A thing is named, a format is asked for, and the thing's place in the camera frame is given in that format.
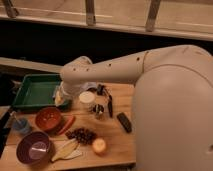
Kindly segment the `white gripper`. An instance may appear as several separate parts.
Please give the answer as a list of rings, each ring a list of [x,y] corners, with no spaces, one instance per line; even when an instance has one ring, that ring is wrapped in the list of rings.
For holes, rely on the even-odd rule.
[[[55,94],[55,106],[58,107],[64,103],[64,100],[72,100],[78,97],[85,90],[83,84],[68,84],[62,81]]]

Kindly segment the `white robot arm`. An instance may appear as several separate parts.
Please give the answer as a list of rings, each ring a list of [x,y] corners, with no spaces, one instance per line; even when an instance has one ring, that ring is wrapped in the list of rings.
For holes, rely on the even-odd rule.
[[[213,171],[213,55],[205,49],[171,46],[96,64],[82,56],[60,77],[64,99],[85,82],[134,86],[137,171]]]

